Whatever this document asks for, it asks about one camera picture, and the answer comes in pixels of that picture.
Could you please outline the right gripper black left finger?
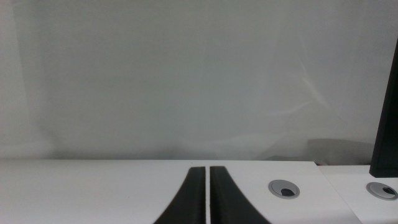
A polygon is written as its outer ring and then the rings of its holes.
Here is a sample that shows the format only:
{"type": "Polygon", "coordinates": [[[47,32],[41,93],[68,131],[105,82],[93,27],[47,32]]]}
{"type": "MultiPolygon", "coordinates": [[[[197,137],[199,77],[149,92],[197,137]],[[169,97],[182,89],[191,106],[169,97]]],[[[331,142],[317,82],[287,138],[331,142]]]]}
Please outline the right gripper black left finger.
{"type": "Polygon", "coordinates": [[[206,223],[206,171],[191,167],[173,200],[155,224],[206,223]]]}

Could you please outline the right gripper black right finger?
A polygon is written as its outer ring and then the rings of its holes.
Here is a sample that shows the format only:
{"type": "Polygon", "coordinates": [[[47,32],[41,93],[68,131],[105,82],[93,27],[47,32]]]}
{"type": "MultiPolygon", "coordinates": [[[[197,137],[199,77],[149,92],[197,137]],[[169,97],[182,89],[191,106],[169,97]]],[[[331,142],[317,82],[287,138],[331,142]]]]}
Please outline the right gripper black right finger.
{"type": "Polygon", "coordinates": [[[238,188],[226,167],[210,167],[210,216],[218,224],[269,224],[238,188]]]}

